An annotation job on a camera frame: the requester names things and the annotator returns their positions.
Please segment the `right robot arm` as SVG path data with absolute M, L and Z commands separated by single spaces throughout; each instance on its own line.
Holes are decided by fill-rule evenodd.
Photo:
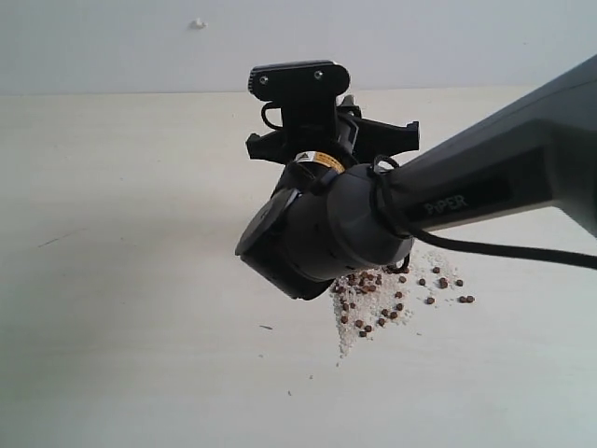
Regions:
M 588 59 L 426 151 L 419 125 L 365 119 L 327 60 L 253 68 L 247 88 L 280 125 L 247 138 L 283 172 L 236 255 L 292 299 L 344 275 L 405 269 L 415 241 L 456 252 L 592 269 L 593 256 L 450 240 L 440 229 L 554 206 L 596 230 L 596 62 Z

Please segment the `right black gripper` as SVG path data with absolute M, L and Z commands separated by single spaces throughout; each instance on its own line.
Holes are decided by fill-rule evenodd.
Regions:
M 353 144 L 351 126 L 340 123 L 335 105 L 285 105 L 281 115 L 282 131 L 251 133 L 247 137 L 245 145 L 251 160 L 288 164 L 300 152 L 317 151 L 340 163 L 369 163 L 377 156 L 394 157 L 419 149 L 418 121 L 395 126 L 357 118 Z

